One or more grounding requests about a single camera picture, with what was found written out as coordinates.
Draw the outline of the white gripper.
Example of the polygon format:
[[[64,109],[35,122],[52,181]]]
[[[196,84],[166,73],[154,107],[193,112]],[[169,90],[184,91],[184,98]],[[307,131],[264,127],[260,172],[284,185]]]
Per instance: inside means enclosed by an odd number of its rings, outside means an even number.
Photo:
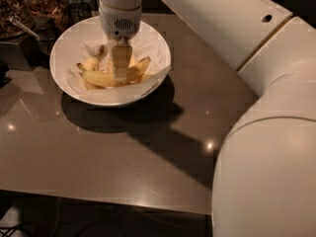
[[[109,40],[115,40],[111,56],[116,81],[127,77],[127,69],[132,55],[129,40],[139,31],[142,6],[140,3],[125,3],[119,6],[100,2],[101,27]]]

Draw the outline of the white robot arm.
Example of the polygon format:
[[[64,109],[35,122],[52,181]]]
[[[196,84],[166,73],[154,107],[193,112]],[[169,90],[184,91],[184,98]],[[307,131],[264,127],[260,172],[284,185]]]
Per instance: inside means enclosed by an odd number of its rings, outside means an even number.
[[[316,237],[316,31],[271,0],[162,0],[258,95],[212,186],[213,237]],[[100,0],[102,16],[141,0]]]

